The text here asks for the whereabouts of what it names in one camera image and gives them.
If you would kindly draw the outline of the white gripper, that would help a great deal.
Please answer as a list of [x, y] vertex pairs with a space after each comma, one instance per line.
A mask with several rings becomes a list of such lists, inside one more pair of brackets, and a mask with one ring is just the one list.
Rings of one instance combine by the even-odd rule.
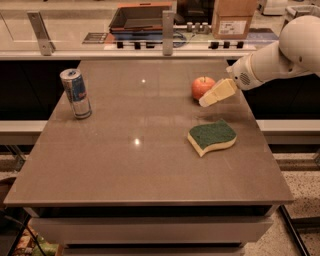
[[233, 96], [238, 88], [248, 91], [261, 86], [262, 82], [253, 72], [251, 57], [252, 55], [246, 55], [229, 66], [226, 71], [233, 80], [230, 78], [219, 80], [199, 99], [199, 104], [208, 107]]

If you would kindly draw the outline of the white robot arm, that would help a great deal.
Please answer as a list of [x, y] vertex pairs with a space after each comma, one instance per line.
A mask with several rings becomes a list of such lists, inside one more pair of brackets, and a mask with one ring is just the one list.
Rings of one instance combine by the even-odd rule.
[[320, 18], [305, 15], [293, 19], [277, 41], [238, 59], [226, 71], [229, 77], [220, 79], [199, 99], [202, 107], [275, 79], [320, 76]]

